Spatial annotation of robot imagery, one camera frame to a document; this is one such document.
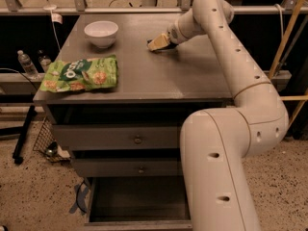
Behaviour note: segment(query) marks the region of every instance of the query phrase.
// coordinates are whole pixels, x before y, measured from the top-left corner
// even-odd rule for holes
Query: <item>snack bag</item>
[[[49,65],[40,90],[63,92],[94,90],[116,86],[116,56],[83,59],[73,63],[56,61]]]

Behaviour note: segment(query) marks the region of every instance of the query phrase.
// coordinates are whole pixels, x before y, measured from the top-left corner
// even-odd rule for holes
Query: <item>gray tabletop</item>
[[[188,99],[230,99],[215,52],[207,36],[177,46],[175,51],[153,53],[147,40],[164,32],[179,13],[117,13],[81,15],[58,60],[73,62],[116,55],[118,83],[111,90],[52,93],[39,90],[40,104],[139,102]],[[111,20],[119,30],[115,44],[98,49],[85,37],[84,28],[97,20]]]

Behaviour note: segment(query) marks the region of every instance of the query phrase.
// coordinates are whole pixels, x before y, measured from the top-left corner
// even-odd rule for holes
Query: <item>bowl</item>
[[[98,48],[108,48],[116,41],[118,26],[113,21],[95,21],[85,27],[86,39]]]

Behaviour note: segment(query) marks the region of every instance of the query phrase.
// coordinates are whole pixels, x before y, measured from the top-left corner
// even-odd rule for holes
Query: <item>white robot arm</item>
[[[183,124],[181,158],[193,231],[261,230],[242,158],[274,148],[288,128],[279,94],[229,28],[232,18],[232,6],[223,0],[194,0],[167,30],[176,44],[208,35],[236,106],[198,111]]]

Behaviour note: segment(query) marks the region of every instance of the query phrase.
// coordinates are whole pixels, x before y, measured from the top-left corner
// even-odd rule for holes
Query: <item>drawer handle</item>
[[[141,144],[142,138],[139,135],[136,135],[135,138],[134,138],[134,143],[135,144]]]
[[[138,173],[143,174],[144,173],[144,167],[140,167],[139,170],[138,170]]]

